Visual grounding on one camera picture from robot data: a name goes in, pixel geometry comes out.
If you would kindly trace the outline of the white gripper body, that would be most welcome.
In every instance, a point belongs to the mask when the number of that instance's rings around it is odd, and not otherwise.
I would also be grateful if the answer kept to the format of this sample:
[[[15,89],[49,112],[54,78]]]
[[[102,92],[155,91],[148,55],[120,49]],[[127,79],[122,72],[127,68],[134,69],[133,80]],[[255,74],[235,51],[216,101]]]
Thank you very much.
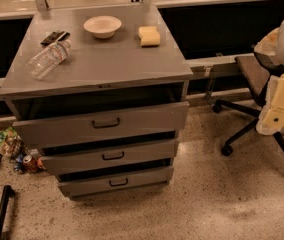
[[[265,100],[256,130],[262,135],[272,135],[284,127],[284,74],[270,78]]]

